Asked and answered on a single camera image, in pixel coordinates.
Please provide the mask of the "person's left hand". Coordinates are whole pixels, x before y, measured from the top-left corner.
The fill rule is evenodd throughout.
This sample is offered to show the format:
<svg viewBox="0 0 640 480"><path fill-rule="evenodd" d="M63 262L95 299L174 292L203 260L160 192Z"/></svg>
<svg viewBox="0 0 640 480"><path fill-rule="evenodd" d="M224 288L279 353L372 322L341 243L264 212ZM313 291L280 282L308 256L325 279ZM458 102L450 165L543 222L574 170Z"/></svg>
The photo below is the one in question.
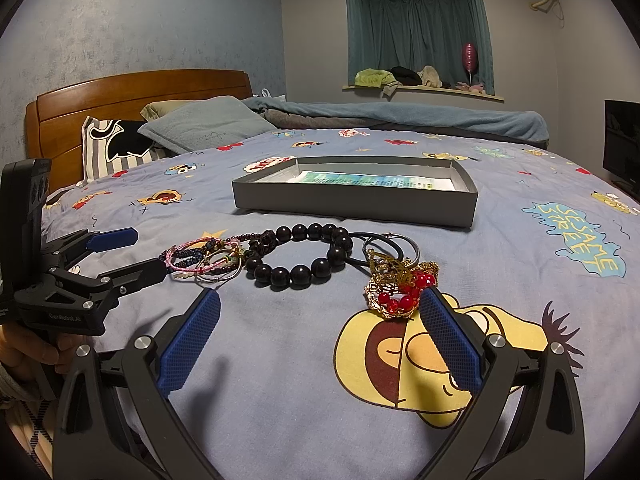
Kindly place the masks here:
<svg viewBox="0 0 640 480"><path fill-rule="evenodd" d="M87 337L61 334L55 344L48 344L15 323L6 323L1 326L0 340L3 367L15 378L32 379L32 361L53 366L58 374L66 374L76 348L84 344Z"/></svg>

